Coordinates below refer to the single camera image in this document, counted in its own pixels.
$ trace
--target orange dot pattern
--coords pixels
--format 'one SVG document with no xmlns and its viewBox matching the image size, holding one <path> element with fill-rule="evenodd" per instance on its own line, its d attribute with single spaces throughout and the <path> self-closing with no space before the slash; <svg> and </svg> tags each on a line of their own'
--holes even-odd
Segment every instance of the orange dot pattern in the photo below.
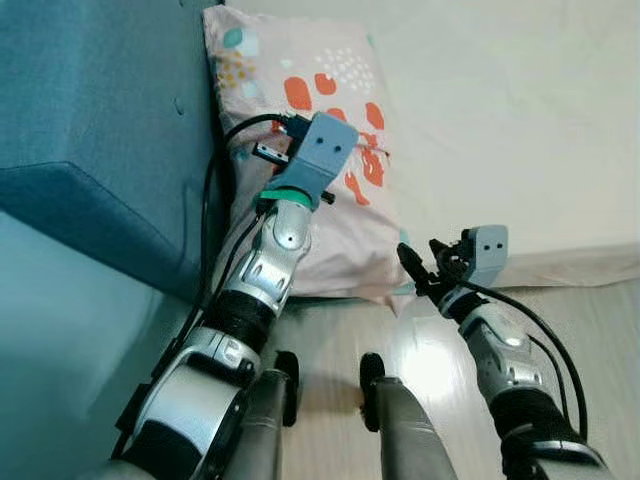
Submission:
<svg viewBox="0 0 640 480">
<path fill-rule="evenodd" d="M 216 83 L 221 90 L 238 87 L 256 71 L 253 61 L 243 57 L 238 51 L 218 50 L 215 52 L 215 58 L 218 67 Z"/>
<path fill-rule="evenodd" d="M 327 113 L 329 115 L 333 115 L 336 118 L 339 118 L 343 122 L 347 121 L 347 116 L 344 114 L 341 108 L 330 108 L 329 110 L 327 110 Z"/>
<path fill-rule="evenodd" d="M 304 78 L 289 77 L 284 81 L 287 101 L 296 110 L 311 110 L 311 94 Z"/>
<path fill-rule="evenodd" d="M 336 81 L 326 73 L 316 73 L 314 80 L 316 81 L 316 90 L 321 95 L 333 95 L 338 89 Z"/>
<path fill-rule="evenodd" d="M 356 203 L 358 205 L 362 205 L 364 207 L 371 203 L 369 199 L 362 194 L 362 190 L 360 190 L 360 184 L 358 183 L 358 179 L 356 178 L 356 176 L 351 170 L 345 173 L 344 184 L 347 186 L 349 190 L 353 192 Z"/>
</svg>

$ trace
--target white mattress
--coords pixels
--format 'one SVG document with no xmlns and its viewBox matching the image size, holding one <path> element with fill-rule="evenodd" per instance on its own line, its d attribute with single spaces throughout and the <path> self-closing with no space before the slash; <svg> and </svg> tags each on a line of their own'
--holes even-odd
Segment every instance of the white mattress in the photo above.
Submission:
<svg viewBox="0 0 640 480">
<path fill-rule="evenodd" d="M 415 246 L 501 223 L 501 285 L 640 276 L 635 1 L 228 5 L 367 26 L 396 109 L 392 188 Z"/>
</svg>

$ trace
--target pink pillow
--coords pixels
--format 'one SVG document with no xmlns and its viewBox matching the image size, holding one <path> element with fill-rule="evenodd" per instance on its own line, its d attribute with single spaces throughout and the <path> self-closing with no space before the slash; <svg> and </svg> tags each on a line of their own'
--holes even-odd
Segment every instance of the pink pillow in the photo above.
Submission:
<svg viewBox="0 0 640 480">
<path fill-rule="evenodd" d="M 357 24 L 204 11 L 205 41 L 225 131 L 261 113 L 332 113 L 361 132 L 329 187 L 333 205 L 312 217 L 312 247 L 296 272 L 294 295 L 379 300 L 404 280 L 395 249 L 399 226 L 387 188 L 391 166 L 384 83 L 366 31 Z M 264 125 L 239 135 L 232 150 L 238 191 L 218 275 L 253 218 L 252 201 L 273 166 L 250 154 L 259 139 L 281 151 L 287 137 Z"/>
</svg>

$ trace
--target white wall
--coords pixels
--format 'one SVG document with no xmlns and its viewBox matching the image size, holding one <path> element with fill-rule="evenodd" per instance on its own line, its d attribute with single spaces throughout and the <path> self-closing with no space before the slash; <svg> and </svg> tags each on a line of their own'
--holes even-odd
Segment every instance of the white wall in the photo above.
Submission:
<svg viewBox="0 0 640 480">
<path fill-rule="evenodd" d="M 68 478 L 106 459 L 187 310 L 0 212 L 0 478 Z"/>
</svg>

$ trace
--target wheel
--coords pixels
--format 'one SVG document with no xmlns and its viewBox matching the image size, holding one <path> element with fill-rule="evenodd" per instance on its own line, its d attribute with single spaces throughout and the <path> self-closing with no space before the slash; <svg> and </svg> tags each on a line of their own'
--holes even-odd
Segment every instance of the wheel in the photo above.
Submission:
<svg viewBox="0 0 640 480">
<path fill-rule="evenodd" d="M 365 353 L 360 359 L 360 388 L 364 395 L 362 416 L 364 424 L 370 432 L 377 432 L 380 429 L 374 382 L 379 378 L 383 378 L 384 375 L 382 357 L 373 352 Z"/>
<path fill-rule="evenodd" d="M 300 364 L 293 352 L 278 352 L 276 370 L 286 373 L 289 377 L 285 384 L 284 412 L 282 424 L 291 427 L 298 419 L 298 387 L 300 385 Z"/>
</svg>

